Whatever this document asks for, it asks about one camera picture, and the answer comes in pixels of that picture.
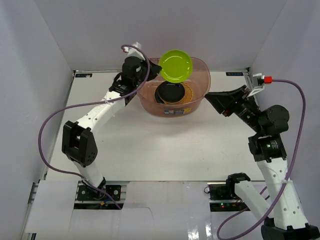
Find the lime green plate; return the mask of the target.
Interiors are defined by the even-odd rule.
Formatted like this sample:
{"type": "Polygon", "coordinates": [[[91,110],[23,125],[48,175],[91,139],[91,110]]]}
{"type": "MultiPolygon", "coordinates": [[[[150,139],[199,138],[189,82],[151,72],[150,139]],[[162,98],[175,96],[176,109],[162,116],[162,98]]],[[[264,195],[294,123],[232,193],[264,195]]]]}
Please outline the lime green plate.
{"type": "Polygon", "coordinates": [[[172,49],[164,53],[158,61],[162,78],[173,84],[179,84],[188,79],[193,72],[191,57],[184,51],[172,49]]]}

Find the blue-grey glazed plate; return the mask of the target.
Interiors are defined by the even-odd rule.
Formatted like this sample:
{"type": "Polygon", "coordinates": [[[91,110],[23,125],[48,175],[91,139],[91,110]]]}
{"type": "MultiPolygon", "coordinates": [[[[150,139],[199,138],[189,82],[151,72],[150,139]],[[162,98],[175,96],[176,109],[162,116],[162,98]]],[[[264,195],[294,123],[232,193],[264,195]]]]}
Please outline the blue-grey glazed plate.
{"type": "Polygon", "coordinates": [[[158,94],[157,91],[154,93],[154,99],[155,99],[155,101],[156,101],[157,103],[159,103],[159,104],[162,104],[162,103],[163,103],[163,101],[162,101],[162,99],[160,98],[160,96],[159,96],[159,94],[158,94]]]}

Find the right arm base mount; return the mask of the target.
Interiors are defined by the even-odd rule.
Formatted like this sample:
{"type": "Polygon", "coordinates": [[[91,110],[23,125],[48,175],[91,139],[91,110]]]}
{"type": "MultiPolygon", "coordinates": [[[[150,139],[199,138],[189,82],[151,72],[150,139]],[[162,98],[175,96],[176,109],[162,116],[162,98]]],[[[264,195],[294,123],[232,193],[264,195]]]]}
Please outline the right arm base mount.
{"type": "Polygon", "coordinates": [[[242,199],[230,195],[225,183],[208,184],[203,192],[209,196],[209,207],[212,213],[250,211],[242,199]]]}

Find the woven bamboo tray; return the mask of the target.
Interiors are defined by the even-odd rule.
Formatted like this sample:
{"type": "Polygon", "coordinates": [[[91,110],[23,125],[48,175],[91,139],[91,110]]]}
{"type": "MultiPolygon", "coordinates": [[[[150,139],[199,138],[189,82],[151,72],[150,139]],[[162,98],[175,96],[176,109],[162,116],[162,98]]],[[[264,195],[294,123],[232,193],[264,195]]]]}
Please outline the woven bamboo tray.
{"type": "Polygon", "coordinates": [[[194,97],[194,92],[192,88],[186,84],[182,85],[184,88],[184,96],[176,101],[169,101],[164,99],[163,97],[160,97],[160,99],[165,103],[165,104],[184,104],[184,103],[189,103],[193,100],[194,97]]]}

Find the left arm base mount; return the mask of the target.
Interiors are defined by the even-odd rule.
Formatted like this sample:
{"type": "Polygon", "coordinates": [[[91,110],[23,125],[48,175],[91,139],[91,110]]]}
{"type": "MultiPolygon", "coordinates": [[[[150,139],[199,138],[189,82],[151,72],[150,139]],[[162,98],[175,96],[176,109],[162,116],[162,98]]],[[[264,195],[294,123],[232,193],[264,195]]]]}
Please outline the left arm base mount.
{"type": "Polygon", "coordinates": [[[121,210],[124,206],[126,192],[125,187],[119,184],[107,184],[104,191],[108,193],[115,203],[105,194],[94,192],[88,186],[78,185],[74,206],[75,210],[121,210]]]}

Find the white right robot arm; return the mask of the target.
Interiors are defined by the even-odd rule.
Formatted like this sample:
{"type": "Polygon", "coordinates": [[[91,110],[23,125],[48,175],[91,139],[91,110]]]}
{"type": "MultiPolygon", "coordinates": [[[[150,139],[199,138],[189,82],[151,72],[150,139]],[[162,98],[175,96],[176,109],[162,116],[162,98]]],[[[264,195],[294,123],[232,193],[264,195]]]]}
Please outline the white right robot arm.
{"type": "Polygon", "coordinates": [[[289,129],[288,110],[281,105],[260,110],[246,85],[231,91],[208,92],[205,98],[219,114],[225,117],[235,114],[255,131],[248,146],[264,178],[271,204],[243,172],[227,177],[226,195],[244,201],[257,218],[264,240],[319,239],[320,231],[305,217],[289,177],[287,153],[281,139],[281,133],[289,129]]]}

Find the pink translucent plastic bin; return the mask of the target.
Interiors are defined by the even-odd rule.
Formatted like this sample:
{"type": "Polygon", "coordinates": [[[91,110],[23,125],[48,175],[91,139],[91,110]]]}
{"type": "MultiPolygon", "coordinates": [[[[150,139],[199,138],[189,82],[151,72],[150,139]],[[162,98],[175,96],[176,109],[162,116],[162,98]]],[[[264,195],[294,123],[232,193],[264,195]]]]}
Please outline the pink translucent plastic bin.
{"type": "Polygon", "coordinates": [[[165,82],[161,75],[148,81],[138,91],[142,107],[150,114],[158,117],[180,117],[193,113],[200,105],[204,96],[209,92],[211,86],[211,75],[208,66],[199,58],[193,57],[193,71],[187,80],[179,84],[188,85],[193,90],[193,99],[191,102],[167,104],[157,103],[155,101],[155,92],[157,87],[165,82]]]}

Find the black plate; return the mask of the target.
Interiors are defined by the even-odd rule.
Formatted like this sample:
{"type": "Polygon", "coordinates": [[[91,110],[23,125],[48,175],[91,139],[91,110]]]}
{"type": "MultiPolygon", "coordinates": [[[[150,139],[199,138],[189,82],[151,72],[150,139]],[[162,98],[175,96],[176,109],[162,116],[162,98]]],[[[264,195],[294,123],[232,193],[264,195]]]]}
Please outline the black plate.
{"type": "Polygon", "coordinates": [[[186,90],[181,83],[171,83],[164,81],[161,83],[156,91],[155,95],[163,103],[175,104],[183,99],[186,90]]]}

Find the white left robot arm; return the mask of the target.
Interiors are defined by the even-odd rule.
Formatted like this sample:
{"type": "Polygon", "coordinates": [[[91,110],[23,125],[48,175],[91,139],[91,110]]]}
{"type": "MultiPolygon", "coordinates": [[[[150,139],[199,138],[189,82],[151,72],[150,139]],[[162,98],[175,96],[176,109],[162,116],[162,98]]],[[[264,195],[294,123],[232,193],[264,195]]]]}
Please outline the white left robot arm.
{"type": "Polygon", "coordinates": [[[98,155],[95,136],[115,113],[132,100],[144,80],[155,79],[161,70],[161,66],[151,61],[136,56],[127,57],[121,72],[114,77],[103,97],[102,104],[77,121],[64,124],[61,150],[78,168],[85,179],[88,193],[94,199],[99,200],[106,193],[106,180],[94,162],[98,155]]]}

